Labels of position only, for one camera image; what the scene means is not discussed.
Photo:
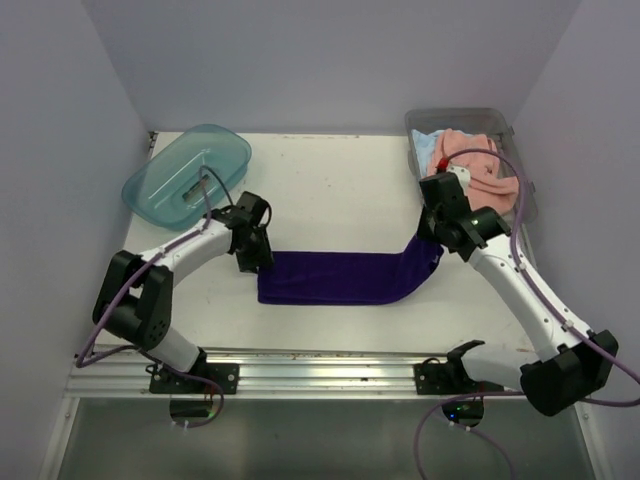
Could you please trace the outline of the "dark purple towel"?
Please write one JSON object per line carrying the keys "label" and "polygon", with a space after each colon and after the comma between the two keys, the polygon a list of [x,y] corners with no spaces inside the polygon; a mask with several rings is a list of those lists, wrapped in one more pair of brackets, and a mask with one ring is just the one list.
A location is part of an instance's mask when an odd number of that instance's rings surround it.
{"label": "dark purple towel", "polygon": [[377,306],[404,299],[439,266],[443,248],[412,237],[400,253],[276,251],[257,278],[268,305]]}

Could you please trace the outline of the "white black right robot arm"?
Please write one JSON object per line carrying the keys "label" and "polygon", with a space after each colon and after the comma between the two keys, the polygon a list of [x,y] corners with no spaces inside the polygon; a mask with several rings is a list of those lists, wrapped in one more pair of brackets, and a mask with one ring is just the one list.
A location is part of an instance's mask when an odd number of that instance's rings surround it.
{"label": "white black right robot arm", "polygon": [[438,173],[420,181],[424,204],[419,238],[460,258],[498,293],[528,336],[530,352],[473,340],[446,355],[439,373],[451,389],[481,382],[521,391],[541,414],[554,416],[601,389],[619,349],[607,330],[595,332],[571,314],[529,260],[512,245],[510,227],[492,208],[472,210],[458,177]]}

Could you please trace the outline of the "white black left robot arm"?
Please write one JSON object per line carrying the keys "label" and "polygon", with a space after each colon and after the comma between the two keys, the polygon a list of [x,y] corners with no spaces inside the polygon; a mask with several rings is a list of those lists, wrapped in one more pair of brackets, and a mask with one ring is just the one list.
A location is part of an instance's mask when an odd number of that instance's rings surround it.
{"label": "white black left robot arm", "polygon": [[272,209],[262,197],[244,192],[237,202],[212,209],[183,235],[151,250],[117,252],[99,291],[94,331],[77,355],[78,367],[97,362],[88,356],[106,331],[171,368],[185,392],[201,390],[208,379],[201,348],[171,326],[173,290],[187,276],[223,255],[236,259],[242,273],[257,274],[274,265],[267,235]]}

